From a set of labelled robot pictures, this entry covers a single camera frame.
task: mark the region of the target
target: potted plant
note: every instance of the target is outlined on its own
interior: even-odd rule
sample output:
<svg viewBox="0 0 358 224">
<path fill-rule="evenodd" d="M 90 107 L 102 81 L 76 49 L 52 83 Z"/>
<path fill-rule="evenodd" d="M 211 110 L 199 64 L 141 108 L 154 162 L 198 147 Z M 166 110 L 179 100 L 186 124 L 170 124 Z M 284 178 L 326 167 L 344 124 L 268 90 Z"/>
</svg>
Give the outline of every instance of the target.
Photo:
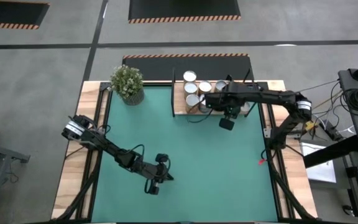
<svg viewBox="0 0 358 224">
<path fill-rule="evenodd" d="M 114 68 L 110 77 L 111 89 L 117 91 L 127 105 L 138 105 L 144 99 L 143 75 L 127 65 Z"/>
</svg>

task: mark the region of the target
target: white paper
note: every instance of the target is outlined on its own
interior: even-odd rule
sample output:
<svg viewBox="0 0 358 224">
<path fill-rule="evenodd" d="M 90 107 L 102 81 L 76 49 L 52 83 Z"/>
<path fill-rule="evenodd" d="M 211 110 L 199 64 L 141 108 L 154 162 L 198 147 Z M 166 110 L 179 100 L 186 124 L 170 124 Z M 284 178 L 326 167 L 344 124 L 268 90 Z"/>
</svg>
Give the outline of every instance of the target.
<svg viewBox="0 0 358 224">
<path fill-rule="evenodd" d="M 320 149 L 324 149 L 325 147 L 326 146 L 319 146 L 315 144 L 301 142 L 301 150 L 304 156 L 314 153 Z M 336 183 L 333 161 L 328 161 L 323 164 L 307 168 L 306 173 L 308 174 L 308 178 L 311 180 L 320 180 Z"/>
</svg>

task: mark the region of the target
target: gray floor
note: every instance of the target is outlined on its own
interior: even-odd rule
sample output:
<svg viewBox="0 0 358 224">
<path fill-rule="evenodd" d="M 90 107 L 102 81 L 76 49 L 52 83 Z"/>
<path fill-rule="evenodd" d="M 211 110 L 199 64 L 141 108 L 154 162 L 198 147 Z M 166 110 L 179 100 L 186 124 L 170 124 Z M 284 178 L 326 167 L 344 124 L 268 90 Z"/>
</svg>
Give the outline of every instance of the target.
<svg viewBox="0 0 358 224">
<path fill-rule="evenodd" d="M 92 42 L 102 0 L 49 2 L 39 30 L 0 29 L 0 45 Z M 142 25 L 127 23 L 128 2 L 109 2 L 99 43 L 358 40 L 358 0 L 239 0 L 240 21 Z M 90 80 L 107 80 L 127 54 L 210 52 L 248 53 L 256 79 L 284 80 L 289 90 L 335 80 L 338 70 L 358 67 L 358 45 L 98 49 Z M 67 146 L 60 133 L 75 112 L 88 54 L 89 49 L 0 50 L 0 145 L 31 155 L 28 164 L 12 167 L 20 181 L 4 185 L 0 223 L 50 218 Z M 331 87 L 305 95 L 316 105 L 329 97 Z M 352 125 L 342 108 L 336 112 L 338 129 Z M 336 122 L 332 115 L 329 119 Z M 350 220 L 341 211 L 347 203 L 343 192 L 312 191 L 319 217 Z"/>
</svg>

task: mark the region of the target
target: shelf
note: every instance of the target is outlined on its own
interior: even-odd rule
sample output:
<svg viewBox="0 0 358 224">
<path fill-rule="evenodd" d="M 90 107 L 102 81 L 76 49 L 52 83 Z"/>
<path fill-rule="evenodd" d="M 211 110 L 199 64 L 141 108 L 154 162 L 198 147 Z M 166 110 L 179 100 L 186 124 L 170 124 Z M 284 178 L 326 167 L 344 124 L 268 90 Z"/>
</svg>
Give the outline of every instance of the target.
<svg viewBox="0 0 358 224">
<path fill-rule="evenodd" d="M 216 81 L 209 81 L 212 85 L 212 90 L 215 89 Z M 185 100 L 185 92 L 183 88 L 183 81 L 175 82 L 173 84 L 173 112 L 175 115 L 207 115 L 200 111 L 196 113 L 187 113 L 186 111 L 186 100 Z M 223 115 L 223 111 L 212 111 L 211 115 Z"/>
</svg>

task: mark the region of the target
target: green tabletop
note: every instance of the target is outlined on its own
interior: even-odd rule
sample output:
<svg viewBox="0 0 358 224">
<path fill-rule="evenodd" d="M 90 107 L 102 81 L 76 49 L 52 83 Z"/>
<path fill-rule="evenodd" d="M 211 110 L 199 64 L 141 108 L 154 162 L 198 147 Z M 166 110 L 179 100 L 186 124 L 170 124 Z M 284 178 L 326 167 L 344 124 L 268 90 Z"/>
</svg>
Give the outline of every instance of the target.
<svg viewBox="0 0 358 224">
<path fill-rule="evenodd" d="M 124 149 L 145 145 L 145 162 L 170 156 L 174 181 L 144 193 L 145 178 L 120 168 L 104 153 L 92 222 L 277 221 L 270 174 L 259 166 L 264 138 L 259 111 L 238 117 L 232 131 L 221 116 L 172 117 L 171 87 L 145 87 L 145 99 L 127 106 L 113 94 L 107 137 Z"/>
</svg>

